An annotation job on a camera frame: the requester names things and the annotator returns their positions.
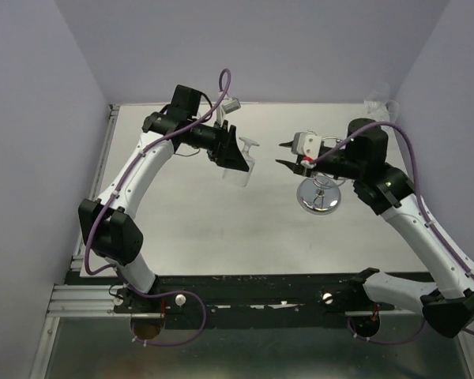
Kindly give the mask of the clear wine glass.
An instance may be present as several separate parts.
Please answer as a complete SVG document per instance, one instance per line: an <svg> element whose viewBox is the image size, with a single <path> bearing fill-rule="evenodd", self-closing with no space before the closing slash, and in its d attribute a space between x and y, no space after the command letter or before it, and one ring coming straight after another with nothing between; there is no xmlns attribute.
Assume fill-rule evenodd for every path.
<svg viewBox="0 0 474 379"><path fill-rule="evenodd" d="M246 137L240 137L239 139L243 142L243 148L239 151L240 166L239 168L225 168L222 179L232 185L246 187L255 165L255 158L250 155L250 149L259 147L260 144Z"/></svg>
<svg viewBox="0 0 474 379"><path fill-rule="evenodd" d="M390 86L386 82L378 82L364 97L363 105L367 113L383 109L389 100Z"/></svg>
<svg viewBox="0 0 474 379"><path fill-rule="evenodd" d="M379 117L382 121L395 122L400 113L400 105L393 99L388 99L384 102L379 111Z"/></svg>

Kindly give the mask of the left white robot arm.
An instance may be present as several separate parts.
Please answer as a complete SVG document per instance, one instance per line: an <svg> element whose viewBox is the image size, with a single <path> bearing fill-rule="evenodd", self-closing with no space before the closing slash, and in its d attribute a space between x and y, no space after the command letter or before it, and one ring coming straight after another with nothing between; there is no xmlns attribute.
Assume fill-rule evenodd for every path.
<svg viewBox="0 0 474 379"><path fill-rule="evenodd" d="M144 236L134 222L143 196L162 166L181 144L207 152L218 167L247 172L250 168L239 150L235 126L227 114L237 111L238 99L220 91L206 116L197 116L203 93L178 85L171 102L148 116L133 154L111 184L94 200L84 199L78 208L87 253L102 257L135 290L132 302L143 312L154 310L160 300L153 287L156 274L141 254Z"/></svg>

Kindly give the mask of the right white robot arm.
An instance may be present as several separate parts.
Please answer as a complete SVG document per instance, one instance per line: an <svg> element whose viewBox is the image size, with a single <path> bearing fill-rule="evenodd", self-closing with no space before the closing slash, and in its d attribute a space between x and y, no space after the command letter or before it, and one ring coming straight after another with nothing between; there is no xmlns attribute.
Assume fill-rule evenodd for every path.
<svg viewBox="0 0 474 379"><path fill-rule="evenodd" d="M298 132L282 144L295 161L280 164L307 182L316 174L351 180L356 196L405 240L431 275L430 282L417 282L367 268L350 279L342 310L386 303L419 314L438 334L454 338L474 321L474 261L431 215L418 175L408 177L387 163L387 126L404 133L392 122L357 118L346 138L328 147L316 133Z"/></svg>

